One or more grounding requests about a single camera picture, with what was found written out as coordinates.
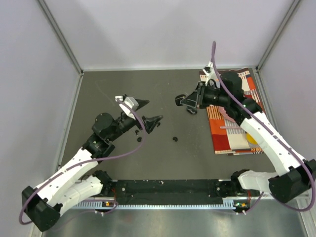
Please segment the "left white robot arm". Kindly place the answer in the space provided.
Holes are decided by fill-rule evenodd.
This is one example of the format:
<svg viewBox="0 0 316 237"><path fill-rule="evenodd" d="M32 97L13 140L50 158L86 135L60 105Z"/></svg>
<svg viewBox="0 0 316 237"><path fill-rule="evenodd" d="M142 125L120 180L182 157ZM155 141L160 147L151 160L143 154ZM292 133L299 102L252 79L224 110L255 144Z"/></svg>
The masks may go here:
<svg viewBox="0 0 316 237"><path fill-rule="evenodd" d="M108 195L112 190L112 179L102 170L95 171L86 180L80 178L104 160L117 159L111 152L113 141L133 127L150 134L163 119L162 115L139 117L137 111L146 106L148 100L132 96L116 96L121 114L114 119L109 113L101 113L95 118L92 135L77 153L50 178L41 184L27 186L21 193L22 209L19 222L24 225L25 214L41 232L52 228L69 209L82 201L91 201L95 195Z"/></svg>

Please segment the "glossy black charging case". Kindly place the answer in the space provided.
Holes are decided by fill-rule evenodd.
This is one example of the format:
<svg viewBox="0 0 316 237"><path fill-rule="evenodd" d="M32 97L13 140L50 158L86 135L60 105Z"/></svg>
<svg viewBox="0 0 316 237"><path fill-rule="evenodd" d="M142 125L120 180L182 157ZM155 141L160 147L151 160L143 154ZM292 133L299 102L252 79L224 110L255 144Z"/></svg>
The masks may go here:
<svg viewBox="0 0 316 237"><path fill-rule="evenodd" d="M181 101L186 97L185 94L180 94L175 97L175 104L176 106L182 106Z"/></svg>

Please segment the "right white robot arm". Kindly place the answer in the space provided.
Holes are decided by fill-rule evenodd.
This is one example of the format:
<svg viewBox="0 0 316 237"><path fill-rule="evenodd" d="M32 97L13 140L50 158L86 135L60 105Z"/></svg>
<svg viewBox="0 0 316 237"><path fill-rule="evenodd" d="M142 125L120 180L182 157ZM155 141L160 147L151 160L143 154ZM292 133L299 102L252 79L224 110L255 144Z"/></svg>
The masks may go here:
<svg viewBox="0 0 316 237"><path fill-rule="evenodd" d="M256 172L243 169L231 176L231 191L243 195L247 190L270 193L285 205L306 191L312 192L310 210L316 201L316 161L306 160L278 133L264 113L259 101L252 95L255 87L250 73L203 71L202 78L190 95L175 98L177 106L194 109L221 107L239 128L249 134L265 153L274 172Z"/></svg>

